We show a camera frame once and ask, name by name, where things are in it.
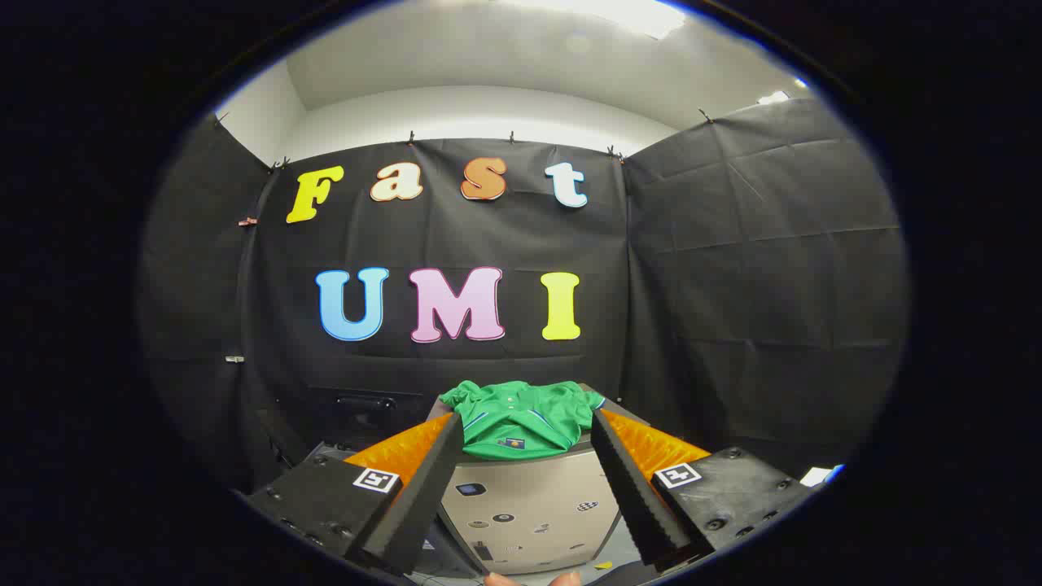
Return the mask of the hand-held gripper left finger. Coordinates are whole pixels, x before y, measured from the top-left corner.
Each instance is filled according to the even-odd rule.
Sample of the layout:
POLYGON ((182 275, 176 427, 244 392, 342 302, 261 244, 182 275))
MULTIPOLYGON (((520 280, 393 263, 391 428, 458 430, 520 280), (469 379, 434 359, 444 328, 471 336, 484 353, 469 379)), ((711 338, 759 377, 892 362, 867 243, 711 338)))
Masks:
POLYGON ((245 503, 298 540, 366 570, 414 570, 462 455, 450 413, 350 457, 312 455, 245 503))

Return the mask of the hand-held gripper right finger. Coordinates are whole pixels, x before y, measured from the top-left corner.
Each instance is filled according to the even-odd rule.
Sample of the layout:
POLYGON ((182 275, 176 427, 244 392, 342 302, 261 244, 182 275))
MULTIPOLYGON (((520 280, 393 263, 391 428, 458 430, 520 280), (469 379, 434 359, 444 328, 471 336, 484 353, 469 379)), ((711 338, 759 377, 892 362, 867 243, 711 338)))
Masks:
POLYGON ((607 409, 589 438, 641 562, 658 571, 736 548, 812 496, 752 451, 709 453, 607 409))

